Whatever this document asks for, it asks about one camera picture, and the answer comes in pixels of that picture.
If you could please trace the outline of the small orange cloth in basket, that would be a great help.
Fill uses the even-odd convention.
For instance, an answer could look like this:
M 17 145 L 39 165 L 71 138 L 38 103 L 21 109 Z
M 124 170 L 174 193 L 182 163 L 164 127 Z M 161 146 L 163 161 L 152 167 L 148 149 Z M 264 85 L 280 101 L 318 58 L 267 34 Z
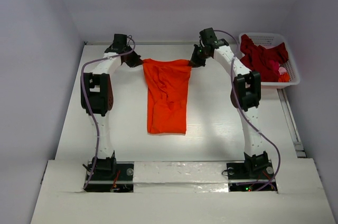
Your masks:
M 281 82 L 281 83 L 290 82 L 289 74 L 287 72 L 280 74 L 278 78 L 278 82 Z

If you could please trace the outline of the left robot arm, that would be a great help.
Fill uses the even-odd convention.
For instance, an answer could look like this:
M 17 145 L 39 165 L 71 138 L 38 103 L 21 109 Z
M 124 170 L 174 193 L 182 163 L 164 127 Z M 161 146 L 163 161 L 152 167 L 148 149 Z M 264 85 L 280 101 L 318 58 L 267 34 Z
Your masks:
M 89 115 L 96 136 L 95 155 L 85 166 L 90 179 L 113 179 L 117 176 L 109 123 L 109 113 L 114 104 L 111 76 L 124 63 L 131 68 L 142 64 L 135 48 L 131 35 L 115 34 L 103 57 L 86 62 L 81 68 L 81 107 Z

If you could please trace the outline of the pink cloth in basket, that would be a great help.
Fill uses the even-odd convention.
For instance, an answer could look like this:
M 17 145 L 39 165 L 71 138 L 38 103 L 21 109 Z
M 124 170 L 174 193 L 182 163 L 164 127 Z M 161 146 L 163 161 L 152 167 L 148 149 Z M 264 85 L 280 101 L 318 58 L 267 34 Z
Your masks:
M 280 75 L 284 75 L 287 73 L 287 70 L 282 67 L 277 61 L 274 61 L 274 60 L 270 60 L 269 61 L 271 66 L 272 66 L 272 69 L 275 73 L 279 73 Z

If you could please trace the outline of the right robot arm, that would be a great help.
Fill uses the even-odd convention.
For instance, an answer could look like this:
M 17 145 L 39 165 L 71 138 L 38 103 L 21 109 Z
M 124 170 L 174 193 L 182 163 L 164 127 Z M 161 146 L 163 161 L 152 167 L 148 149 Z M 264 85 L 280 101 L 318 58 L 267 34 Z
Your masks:
M 261 100 L 259 72 L 247 68 L 233 53 L 225 39 L 218 39 L 213 28 L 199 33 L 200 43 L 194 45 L 189 65 L 205 66 L 208 58 L 218 62 L 231 78 L 230 99 L 237 109 L 245 140 L 244 161 L 227 163 L 226 176 L 231 180 L 255 180 L 271 166 L 262 143 L 258 121 Z

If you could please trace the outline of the dark red t shirt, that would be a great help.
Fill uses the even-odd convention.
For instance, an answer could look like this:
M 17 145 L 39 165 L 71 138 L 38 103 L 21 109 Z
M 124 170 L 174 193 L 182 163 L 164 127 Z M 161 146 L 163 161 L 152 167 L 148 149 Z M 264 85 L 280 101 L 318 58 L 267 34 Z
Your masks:
M 278 82 L 280 74 L 273 71 L 270 60 L 277 61 L 280 65 L 289 60 L 284 43 L 266 49 L 261 45 L 255 45 L 246 34 L 241 37 L 240 51 L 244 54 L 240 61 L 251 71 L 259 72 L 262 82 Z

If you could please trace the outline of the orange t shirt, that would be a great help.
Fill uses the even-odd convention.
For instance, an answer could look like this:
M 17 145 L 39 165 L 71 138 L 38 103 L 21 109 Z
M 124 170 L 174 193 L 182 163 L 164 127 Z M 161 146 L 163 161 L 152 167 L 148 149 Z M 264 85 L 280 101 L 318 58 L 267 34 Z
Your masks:
M 147 84 L 147 132 L 185 134 L 192 67 L 188 60 L 143 60 Z

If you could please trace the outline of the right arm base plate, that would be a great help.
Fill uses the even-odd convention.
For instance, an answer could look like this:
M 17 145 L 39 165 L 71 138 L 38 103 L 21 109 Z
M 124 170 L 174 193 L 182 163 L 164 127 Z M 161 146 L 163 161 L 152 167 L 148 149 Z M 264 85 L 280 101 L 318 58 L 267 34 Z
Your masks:
M 270 164 L 265 170 L 250 174 L 241 162 L 227 163 L 222 175 L 228 179 L 230 192 L 274 191 L 277 192 L 274 170 Z

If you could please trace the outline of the white plastic basket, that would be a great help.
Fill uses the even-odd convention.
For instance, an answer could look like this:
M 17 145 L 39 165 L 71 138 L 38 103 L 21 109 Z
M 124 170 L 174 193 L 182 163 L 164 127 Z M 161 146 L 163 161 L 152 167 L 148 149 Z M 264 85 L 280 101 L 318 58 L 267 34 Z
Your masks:
M 275 33 L 241 33 L 240 61 L 261 76 L 261 85 L 283 89 L 300 83 L 300 76 L 286 39 Z

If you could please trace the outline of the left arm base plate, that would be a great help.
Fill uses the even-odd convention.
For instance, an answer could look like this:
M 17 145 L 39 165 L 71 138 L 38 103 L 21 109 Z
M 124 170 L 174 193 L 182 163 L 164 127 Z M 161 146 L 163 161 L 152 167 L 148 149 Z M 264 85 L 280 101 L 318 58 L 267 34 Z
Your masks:
M 116 174 L 93 174 L 86 192 L 129 193 L 134 191 L 134 162 L 118 162 Z

